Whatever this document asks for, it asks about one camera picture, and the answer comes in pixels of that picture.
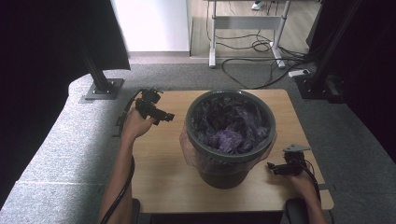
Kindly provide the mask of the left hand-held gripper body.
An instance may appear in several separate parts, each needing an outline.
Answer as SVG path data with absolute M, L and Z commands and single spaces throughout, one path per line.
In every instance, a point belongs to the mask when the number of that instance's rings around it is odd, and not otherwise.
M 147 117 L 161 119 L 161 113 L 156 107 L 156 104 L 161 99 L 160 91 L 155 89 L 142 89 L 140 90 L 141 97 L 135 102 L 135 109 L 139 112 L 143 119 Z

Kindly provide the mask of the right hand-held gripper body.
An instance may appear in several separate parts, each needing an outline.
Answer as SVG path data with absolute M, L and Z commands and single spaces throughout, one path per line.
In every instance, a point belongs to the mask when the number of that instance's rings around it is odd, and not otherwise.
M 291 144 L 283 149 L 286 166 L 283 168 L 283 175 L 299 175 L 307 168 L 304 152 L 310 147 Z

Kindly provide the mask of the purple plastic trash bag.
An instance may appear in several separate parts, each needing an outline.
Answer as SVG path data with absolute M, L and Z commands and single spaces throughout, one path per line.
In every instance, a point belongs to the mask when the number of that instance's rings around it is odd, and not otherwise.
M 201 156 L 264 160 L 275 138 L 275 116 L 263 100 L 223 92 L 193 101 L 179 141 L 185 162 L 196 168 Z

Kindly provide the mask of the person's left hand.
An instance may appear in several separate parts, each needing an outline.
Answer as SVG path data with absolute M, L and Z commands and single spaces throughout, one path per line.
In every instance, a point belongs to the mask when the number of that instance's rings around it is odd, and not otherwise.
M 132 144 L 137 137 L 145 134 L 155 121 L 155 118 L 143 119 L 140 113 L 132 107 L 123 123 L 120 135 L 121 142 L 128 145 Z

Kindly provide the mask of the person's right hand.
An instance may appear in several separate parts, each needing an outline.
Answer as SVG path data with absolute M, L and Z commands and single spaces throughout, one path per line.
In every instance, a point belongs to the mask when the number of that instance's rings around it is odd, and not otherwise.
M 315 183 L 306 172 L 301 172 L 299 175 L 288 175 L 287 179 L 304 199 L 312 201 L 318 198 Z

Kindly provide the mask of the white power strip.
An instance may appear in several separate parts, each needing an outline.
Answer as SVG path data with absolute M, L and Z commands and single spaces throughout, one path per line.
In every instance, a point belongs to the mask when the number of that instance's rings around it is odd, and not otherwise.
M 308 69 L 300 69 L 288 72 L 289 77 L 306 76 L 309 74 L 311 74 L 311 71 Z

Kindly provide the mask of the black curtain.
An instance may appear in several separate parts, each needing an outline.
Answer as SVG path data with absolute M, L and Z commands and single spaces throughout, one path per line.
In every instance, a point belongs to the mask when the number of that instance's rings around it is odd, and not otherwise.
M 362 0 L 336 55 L 344 101 L 396 162 L 396 0 Z
M 0 209 L 90 63 L 129 66 L 111 0 L 0 0 Z

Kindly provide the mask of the black metal stand with base plate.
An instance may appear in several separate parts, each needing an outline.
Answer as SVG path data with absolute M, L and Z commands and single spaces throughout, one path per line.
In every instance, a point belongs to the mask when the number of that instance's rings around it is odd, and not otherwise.
M 115 100 L 124 80 L 122 78 L 107 78 L 104 72 L 96 67 L 86 45 L 81 40 L 78 43 L 82 60 L 93 80 L 83 99 L 85 101 Z

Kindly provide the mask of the white desk frame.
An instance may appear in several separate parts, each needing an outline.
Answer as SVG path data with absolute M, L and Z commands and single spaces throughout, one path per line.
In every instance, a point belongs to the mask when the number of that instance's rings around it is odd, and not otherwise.
M 212 5 L 212 28 L 210 35 L 208 65 L 216 67 L 216 31 L 218 29 L 236 30 L 273 30 L 274 40 L 270 43 L 276 64 L 279 68 L 285 68 L 285 61 L 280 54 L 279 41 L 282 36 L 290 9 L 290 0 L 280 0 L 285 3 L 283 13 L 280 16 L 220 16 L 217 14 L 217 2 L 227 0 L 206 0 Z

